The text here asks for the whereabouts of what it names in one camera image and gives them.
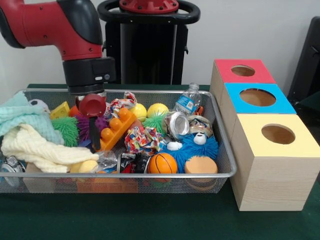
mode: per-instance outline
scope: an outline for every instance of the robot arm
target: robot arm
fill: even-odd
[[[102,58],[101,26],[90,0],[0,0],[0,32],[14,48],[56,46],[73,95],[102,93],[103,83],[115,78],[113,58]]]

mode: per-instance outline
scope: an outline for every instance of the red lid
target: red lid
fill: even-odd
[[[79,103],[80,113],[89,118],[103,116],[106,107],[106,98],[94,93],[86,95]]]
[[[120,0],[119,6],[138,14],[167,14],[179,9],[177,0]]]
[[[259,59],[216,59],[214,62],[224,83],[276,83]]]

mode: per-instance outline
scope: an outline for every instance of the bottle label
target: bottle label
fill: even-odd
[[[189,97],[182,95],[182,96],[180,96],[177,103],[179,105],[181,105],[182,107],[184,107],[188,112],[190,112],[190,114],[192,114],[196,110],[194,101]]]

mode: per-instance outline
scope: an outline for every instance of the towel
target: towel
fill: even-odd
[[[52,126],[49,114],[41,106],[30,105],[22,91],[0,105],[0,136],[19,124],[29,124],[46,140],[64,144],[61,133]]]
[[[99,159],[98,154],[92,154],[85,147],[49,142],[28,124],[20,124],[4,135],[1,151],[4,156],[33,163],[44,173],[66,173],[69,165]]]

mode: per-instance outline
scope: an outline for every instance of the bottle cap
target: bottle cap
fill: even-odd
[[[199,84],[192,82],[190,83],[189,88],[199,90]]]

